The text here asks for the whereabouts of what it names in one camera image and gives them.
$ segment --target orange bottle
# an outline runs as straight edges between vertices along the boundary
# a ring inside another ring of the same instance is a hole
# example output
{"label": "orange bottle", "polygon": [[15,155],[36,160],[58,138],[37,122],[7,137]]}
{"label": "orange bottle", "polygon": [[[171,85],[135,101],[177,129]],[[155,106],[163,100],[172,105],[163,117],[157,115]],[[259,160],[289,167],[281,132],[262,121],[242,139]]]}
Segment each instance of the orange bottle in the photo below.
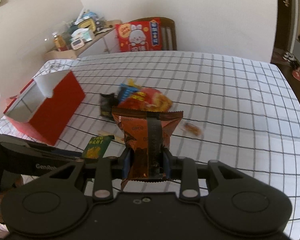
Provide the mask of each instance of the orange bottle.
{"label": "orange bottle", "polygon": [[65,51],[69,49],[65,40],[61,35],[58,35],[58,33],[53,33],[52,35],[53,35],[54,44],[56,45],[59,51]]}

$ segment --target table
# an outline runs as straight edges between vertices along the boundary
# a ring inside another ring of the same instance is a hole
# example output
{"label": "table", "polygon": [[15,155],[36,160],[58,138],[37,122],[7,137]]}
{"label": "table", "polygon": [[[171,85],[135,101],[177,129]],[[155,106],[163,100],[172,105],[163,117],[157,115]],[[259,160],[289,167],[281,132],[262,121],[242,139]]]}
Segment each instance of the table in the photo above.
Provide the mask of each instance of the table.
{"label": "table", "polygon": [[[176,128],[170,151],[199,163],[217,159],[283,191],[293,212],[285,233],[300,239],[300,104],[275,65],[206,53],[127,52],[47,62],[37,75],[71,69],[86,97],[56,143],[82,151],[99,130],[123,136],[114,122],[100,117],[99,94],[117,92],[127,77],[158,88],[184,111],[184,122],[201,127],[197,138]],[[3,118],[0,133],[28,138]],[[124,146],[111,142],[105,156]],[[206,195],[205,180],[200,193]],[[115,189],[120,181],[114,180]],[[125,191],[175,191],[180,182],[130,181]]]}

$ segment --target wooden chair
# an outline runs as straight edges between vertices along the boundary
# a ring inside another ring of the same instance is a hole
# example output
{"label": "wooden chair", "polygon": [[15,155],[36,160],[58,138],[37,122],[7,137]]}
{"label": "wooden chair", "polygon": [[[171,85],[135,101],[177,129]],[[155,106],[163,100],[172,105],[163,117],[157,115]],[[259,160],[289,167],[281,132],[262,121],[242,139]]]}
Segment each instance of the wooden chair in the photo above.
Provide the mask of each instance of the wooden chair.
{"label": "wooden chair", "polygon": [[177,50],[176,29],[173,20],[165,17],[148,17],[134,20],[132,22],[151,21],[153,18],[160,19],[162,50]]}

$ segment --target chip bag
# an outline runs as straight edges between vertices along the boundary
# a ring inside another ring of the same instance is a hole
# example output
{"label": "chip bag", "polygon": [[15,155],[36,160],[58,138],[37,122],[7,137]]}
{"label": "chip bag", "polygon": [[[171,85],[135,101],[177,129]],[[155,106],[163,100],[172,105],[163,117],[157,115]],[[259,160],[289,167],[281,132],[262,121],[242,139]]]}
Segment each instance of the chip bag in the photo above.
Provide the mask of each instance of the chip bag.
{"label": "chip bag", "polygon": [[116,24],[121,52],[161,50],[160,18]]}
{"label": "chip bag", "polygon": [[171,106],[172,101],[154,88],[142,88],[118,105],[122,108],[151,112],[167,112]]}
{"label": "chip bag", "polygon": [[134,151],[128,179],[161,179],[160,153],[169,148],[170,137],[183,118],[183,112],[155,113],[119,107],[112,108],[127,147]]}

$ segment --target red gift bag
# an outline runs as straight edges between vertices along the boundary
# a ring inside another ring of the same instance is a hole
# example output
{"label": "red gift bag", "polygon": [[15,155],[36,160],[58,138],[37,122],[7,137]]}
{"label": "red gift bag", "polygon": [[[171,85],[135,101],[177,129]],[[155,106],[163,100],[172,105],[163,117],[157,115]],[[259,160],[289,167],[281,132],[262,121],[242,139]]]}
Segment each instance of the red gift bag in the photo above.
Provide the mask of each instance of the red gift bag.
{"label": "red gift bag", "polygon": [[161,50],[160,19],[116,24],[121,52]]}

